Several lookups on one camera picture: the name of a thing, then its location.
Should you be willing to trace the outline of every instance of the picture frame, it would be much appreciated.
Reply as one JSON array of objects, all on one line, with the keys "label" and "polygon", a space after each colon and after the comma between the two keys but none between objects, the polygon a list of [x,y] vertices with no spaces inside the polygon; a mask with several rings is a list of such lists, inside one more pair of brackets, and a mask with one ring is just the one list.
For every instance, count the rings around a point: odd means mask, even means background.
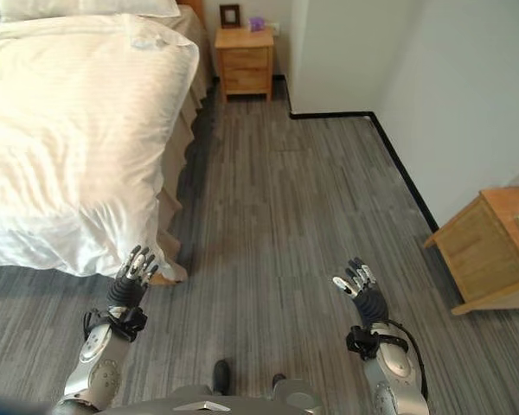
[{"label": "picture frame", "polygon": [[238,4],[222,4],[219,6],[221,27],[234,29],[240,27],[240,6]]}]

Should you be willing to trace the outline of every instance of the wooden cabinet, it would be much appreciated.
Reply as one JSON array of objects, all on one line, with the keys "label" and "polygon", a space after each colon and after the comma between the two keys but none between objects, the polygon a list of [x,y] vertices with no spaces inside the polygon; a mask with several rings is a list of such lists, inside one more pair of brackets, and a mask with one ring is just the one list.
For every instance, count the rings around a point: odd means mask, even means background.
[{"label": "wooden cabinet", "polygon": [[432,235],[465,303],[452,310],[519,308],[519,188],[491,188]]},{"label": "wooden cabinet", "polygon": [[272,95],[273,37],[270,29],[218,29],[215,37],[223,100],[232,94]]}]

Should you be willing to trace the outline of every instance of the nightstand drawer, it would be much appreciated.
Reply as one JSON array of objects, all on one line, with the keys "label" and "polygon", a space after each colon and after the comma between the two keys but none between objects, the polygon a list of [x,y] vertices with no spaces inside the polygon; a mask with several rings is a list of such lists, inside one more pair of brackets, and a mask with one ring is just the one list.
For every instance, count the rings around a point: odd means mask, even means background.
[{"label": "nightstand drawer", "polygon": [[225,69],[227,93],[254,93],[266,90],[267,69]]},{"label": "nightstand drawer", "polygon": [[227,49],[222,53],[225,70],[267,67],[266,48]]}]

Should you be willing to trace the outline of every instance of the black shoe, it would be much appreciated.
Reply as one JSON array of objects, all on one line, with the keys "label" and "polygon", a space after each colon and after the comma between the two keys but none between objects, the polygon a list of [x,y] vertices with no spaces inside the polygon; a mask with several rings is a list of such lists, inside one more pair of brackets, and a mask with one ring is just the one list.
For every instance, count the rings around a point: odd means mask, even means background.
[{"label": "black shoe", "polygon": [[231,369],[225,361],[217,361],[214,367],[214,394],[228,395],[231,386]]},{"label": "black shoe", "polygon": [[286,379],[286,376],[284,376],[282,373],[277,373],[275,376],[273,376],[272,388],[274,389],[275,385],[277,385],[277,383],[283,379]]}]

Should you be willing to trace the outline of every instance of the white pillow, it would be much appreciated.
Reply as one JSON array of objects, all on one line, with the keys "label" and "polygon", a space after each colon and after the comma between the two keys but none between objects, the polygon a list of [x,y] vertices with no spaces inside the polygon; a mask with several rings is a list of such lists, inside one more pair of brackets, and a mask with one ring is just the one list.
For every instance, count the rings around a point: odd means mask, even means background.
[{"label": "white pillow", "polygon": [[79,0],[79,7],[82,15],[113,15],[115,13],[157,17],[181,15],[176,0]]},{"label": "white pillow", "polygon": [[160,17],[181,15],[176,0],[0,0],[1,22],[116,13]]},{"label": "white pillow", "polygon": [[1,22],[78,14],[79,0],[0,0]]}]

